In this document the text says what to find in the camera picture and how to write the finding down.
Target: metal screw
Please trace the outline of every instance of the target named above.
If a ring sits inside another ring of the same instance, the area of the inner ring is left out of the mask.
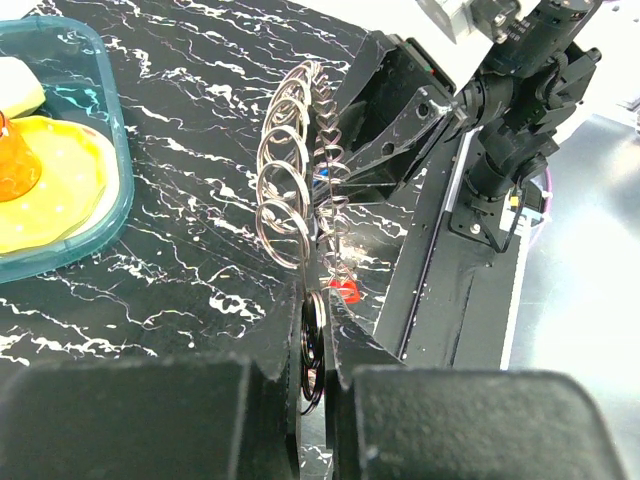
[[[499,30],[496,33],[496,43],[504,43],[507,41],[507,38],[509,38],[509,35],[507,35],[505,32],[503,32],[502,30]]]
[[[498,15],[495,16],[495,18],[493,19],[493,24],[496,27],[501,27],[502,25],[504,25],[504,22],[507,21],[507,17],[506,15],[503,15],[502,13],[499,13]]]

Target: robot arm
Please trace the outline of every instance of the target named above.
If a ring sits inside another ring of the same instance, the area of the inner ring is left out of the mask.
[[[357,3],[350,3],[347,16]],[[336,94],[351,169],[340,188],[354,203],[385,201],[432,152],[483,127],[484,151],[467,162],[453,230],[468,234],[480,225],[486,243],[499,251],[508,246],[496,247],[504,236],[497,210],[504,196],[546,168],[546,158],[558,149],[558,127],[574,114],[594,75],[600,52],[584,52],[574,40],[602,0],[525,6],[473,0],[458,2],[458,9],[451,3],[389,7],[390,25],[420,34],[404,41],[373,32],[365,39]],[[525,7],[533,9],[518,20]],[[410,20],[394,23],[399,16]],[[437,25],[433,18],[440,19]],[[427,25],[439,34],[427,38]],[[495,217],[493,225],[489,217]]]

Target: black marble table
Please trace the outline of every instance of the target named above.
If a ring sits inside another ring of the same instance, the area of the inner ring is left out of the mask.
[[[135,200],[120,240],[36,278],[0,285],[0,382],[33,362],[216,351],[263,318],[284,271],[255,235],[255,154],[269,98],[306,59],[334,82],[364,38],[283,0],[45,0],[103,38],[133,158]],[[411,223],[420,175],[392,202],[351,206],[347,250],[372,330]],[[322,418],[306,476],[324,476]]]

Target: yellow plate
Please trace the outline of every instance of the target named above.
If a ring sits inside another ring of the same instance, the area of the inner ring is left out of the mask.
[[[45,117],[12,120],[42,161],[29,192],[0,203],[0,254],[47,245],[80,227],[106,186],[101,149],[83,125]]]

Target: black cable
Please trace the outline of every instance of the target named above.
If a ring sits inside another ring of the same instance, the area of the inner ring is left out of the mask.
[[[480,225],[481,231],[487,236],[487,240],[489,240],[491,248],[493,248],[496,253],[505,253],[507,250],[509,250],[509,245],[511,245],[511,240],[513,240],[516,229],[518,228],[518,222],[520,221],[520,217],[522,216],[522,212],[524,211],[526,189],[520,188],[519,184],[516,186],[516,188],[518,188],[518,190],[520,191],[520,194],[518,195],[518,209],[516,210],[516,215],[513,218],[513,223],[511,224],[511,228],[507,233],[507,237],[505,238],[502,247],[498,245],[498,241],[493,236],[493,233],[491,233],[491,230],[489,229],[489,227],[487,227],[487,224],[484,223],[484,220],[482,219],[483,215],[479,212],[476,212],[478,225]]]
[[[547,77],[540,83],[536,90],[536,97],[545,101],[551,108],[560,108],[562,99],[559,95],[553,93],[558,87],[562,74],[569,66],[569,57],[563,52],[556,52],[551,56],[553,63]]]

